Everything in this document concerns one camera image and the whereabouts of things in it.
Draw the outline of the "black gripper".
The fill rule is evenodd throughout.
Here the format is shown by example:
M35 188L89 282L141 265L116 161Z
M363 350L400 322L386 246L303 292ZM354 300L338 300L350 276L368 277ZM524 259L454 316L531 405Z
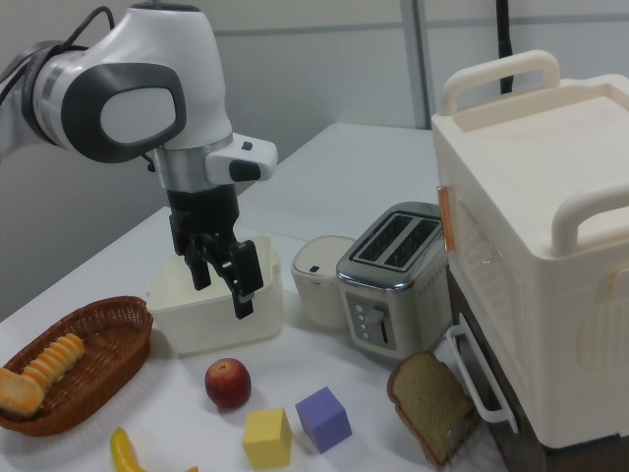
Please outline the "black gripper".
M185 255L194 288L211 284L202 251L227 284L235 316L243 320L254 311L253 299L261 289L257 247L252 240L236 241L233 226L240 215L234 185L219 185L200 192L167 191L175 253Z

